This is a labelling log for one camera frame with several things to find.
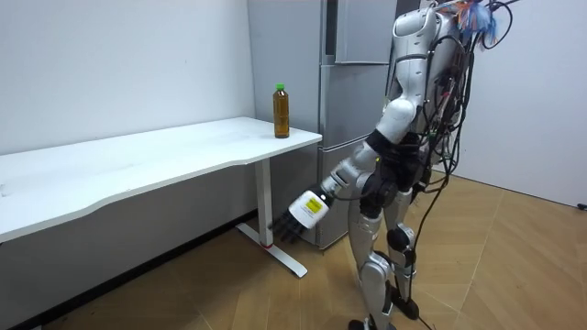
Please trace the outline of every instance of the humanoid robot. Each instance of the humanoid robot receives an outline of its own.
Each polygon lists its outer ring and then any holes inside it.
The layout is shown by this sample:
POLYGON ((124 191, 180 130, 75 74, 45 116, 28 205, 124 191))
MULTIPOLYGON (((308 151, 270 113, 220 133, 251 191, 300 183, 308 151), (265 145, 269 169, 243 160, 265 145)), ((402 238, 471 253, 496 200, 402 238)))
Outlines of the humanoid robot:
POLYGON ((460 0, 433 4, 395 20, 391 101, 383 108, 382 119, 329 177, 305 191, 271 225, 282 239, 293 240, 320 221, 333 202, 343 199, 342 191, 352 192, 346 199, 351 200, 349 241, 370 315, 364 321, 351 321, 350 330, 395 329, 390 324, 394 305, 407 317, 419 318, 412 300, 417 235, 404 224, 404 216, 418 193, 436 191, 438 197, 458 163, 473 50, 477 45, 492 48, 486 42, 493 37, 487 29, 462 28, 462 19, 479 19, 471 17, 470 6, 485 10, 493 28, 494 10, 504 6, 511 15, 507 3, 490 1, 481 8, 478 0, 460 0), (447 176, 439 187, 429 189, 434 187, 430 177, 435 164, 444 165, 447 176), (383 215, 387 254, 373 250, 383 215))

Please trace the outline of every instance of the brown liquid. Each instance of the brown liquid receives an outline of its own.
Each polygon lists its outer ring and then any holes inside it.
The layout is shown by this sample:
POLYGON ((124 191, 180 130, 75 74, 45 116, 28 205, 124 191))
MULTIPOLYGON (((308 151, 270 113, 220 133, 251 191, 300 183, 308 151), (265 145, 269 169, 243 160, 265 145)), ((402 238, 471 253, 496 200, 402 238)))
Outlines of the brown liquid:
POLYGON ((273 94, 273 123, 275 124, 276 138, 290 136, 289 98, 284 90, 275 91, 273 94))

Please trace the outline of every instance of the metal frame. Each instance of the metal frame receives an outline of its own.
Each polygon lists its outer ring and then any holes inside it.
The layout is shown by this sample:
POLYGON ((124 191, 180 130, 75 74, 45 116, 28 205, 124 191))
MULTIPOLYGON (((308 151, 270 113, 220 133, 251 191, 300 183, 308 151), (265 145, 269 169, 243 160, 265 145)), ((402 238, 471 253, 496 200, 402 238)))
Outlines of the metal frame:
POLYGON ((263 159, 255 163, 259 233, 246 224, 237 225, 237 229, 265 248, 267 252, 301 279, 308 270, 301 263, 273 245, 273 232, 268 228, 273 219, 271 211, 271 169, 269 163, 269 159, 263 159))

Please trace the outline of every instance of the white desk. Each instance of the white desk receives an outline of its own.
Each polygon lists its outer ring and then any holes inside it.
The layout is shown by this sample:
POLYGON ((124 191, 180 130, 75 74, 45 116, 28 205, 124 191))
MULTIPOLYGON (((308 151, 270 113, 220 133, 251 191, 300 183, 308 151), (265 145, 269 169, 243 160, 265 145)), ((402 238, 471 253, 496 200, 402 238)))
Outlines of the white desk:
MULTIPOLYGON (((321 139, 294 128, 289 138, 275 138, 272 123, 239 117, 0 156, 0 242, 130 196, 255 162, 260 234, 247 225, 238 229, 302 277, 307 270, 272 245, 267 229, 272 220, 269 157, 321 139)), ((218 196, 217 206, 222 203, 218 196)))

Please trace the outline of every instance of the wooden floor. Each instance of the wooden floor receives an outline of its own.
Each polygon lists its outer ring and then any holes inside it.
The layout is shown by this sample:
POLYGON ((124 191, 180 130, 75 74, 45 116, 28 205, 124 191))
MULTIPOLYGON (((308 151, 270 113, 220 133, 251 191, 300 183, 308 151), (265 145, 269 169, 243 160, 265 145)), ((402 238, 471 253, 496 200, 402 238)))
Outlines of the wooden floor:
MULTIPOLYGON (((406 223, 416 229, 430 200, 406 223)), ((376 245, 387 250, 384 235, 376 245)), ((346 330, 365 317, 346 238, 324 253, 280 246, 303 279, 233 230, 44 329, 346 330)), ((417 253, 415 300, 437 330, 587 329, 587 213, 455 178, 417 253)))

